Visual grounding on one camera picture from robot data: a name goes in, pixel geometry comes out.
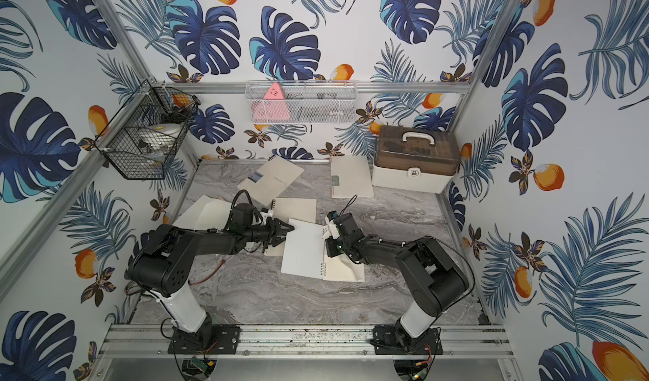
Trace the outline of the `clear-spiral notebook barcode cover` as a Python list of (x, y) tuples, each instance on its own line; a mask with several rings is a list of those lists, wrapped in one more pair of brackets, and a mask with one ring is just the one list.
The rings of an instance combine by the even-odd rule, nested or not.
[(290, 219), (294, 230), (287, 234), (281, 272), (322, 281), (365, 282), (363, 264), (354, 264), (345, 254), (330, 258), (323, 227)]

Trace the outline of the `large cream spiral notebook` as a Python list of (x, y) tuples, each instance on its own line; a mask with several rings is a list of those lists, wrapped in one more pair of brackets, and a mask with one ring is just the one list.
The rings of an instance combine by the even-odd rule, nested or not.
[(281, 157), (273, 156), (239, 183), (238, 189), (246, 190), (253, 200), (265, 207), (270, 207), (272, 201), (289, 188), (303, 172), (302, 167)]

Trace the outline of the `torn cream page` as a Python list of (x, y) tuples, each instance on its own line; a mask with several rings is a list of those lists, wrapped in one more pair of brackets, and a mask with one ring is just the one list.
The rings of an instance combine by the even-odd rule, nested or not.
[(230, 211), (230, 203), (219, 199), (212, 200), (199, 213), (194, 229), (199, 231), (222, 230), (226, 226)]
[(189, 208), (184, 213), (182, 213), (182, 215), (177, 217), (177, 219), (174, 220), (173, 224), (176, 227), (183, 229), (194, 229), (194, 226), (197, 223), (203, 209), (208, 203), (212, 201), (213, 198), (203, 195), (196, 202), (190, 205)]

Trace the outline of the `B5 spiral notebook blue label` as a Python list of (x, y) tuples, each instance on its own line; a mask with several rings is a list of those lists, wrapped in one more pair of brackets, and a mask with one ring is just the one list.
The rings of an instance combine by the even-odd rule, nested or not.
[[(315, 223), (317, 200), (312, 198), (276, 198), (271, 203), (274, 210), (273, 216), (286, 223), (294, 219), (309, 224)], [(289, 254), (293, 256), (297, 251), (304, 249), (312, 251), (318, 248), (318, 241), (311, 235), (313, 231), (299, 228), (297, 234), (294, 232), (287, 235), (287, 239), (275, 247), (267, 247), (263, 254), (268, 257), (282, 257), (286, 244), (289, 244)]]

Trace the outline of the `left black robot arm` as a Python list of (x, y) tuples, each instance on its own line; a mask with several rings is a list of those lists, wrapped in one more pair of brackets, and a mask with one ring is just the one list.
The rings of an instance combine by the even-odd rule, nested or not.
[(128, 278), (159, 301), (176, 328), (195, 335), (207, 326), (207, 313), (194, 298), (189, 275), (196, 257), (235, 255), (250, 242), (276, 247), (294, 227), (277, 218), (255, 223), (229, 220), (222, 230), (195, 231), (160, 225), (144, 235), (142, 249), (128, 264)]

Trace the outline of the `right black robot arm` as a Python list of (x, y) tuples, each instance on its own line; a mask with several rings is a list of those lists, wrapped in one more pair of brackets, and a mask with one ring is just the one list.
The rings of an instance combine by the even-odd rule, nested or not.
[(397, 269), (412, 295), (413, 303), (395, 324), (397, 344), (420, 340), (431, 325), (469, 290), (466, 274), (431, 237), (410, 242), (385, 240), (364, 234), (350, 213), (331, 211), (324, 229), (330, 258), (346, 255), (353, 264), (384, 265)]

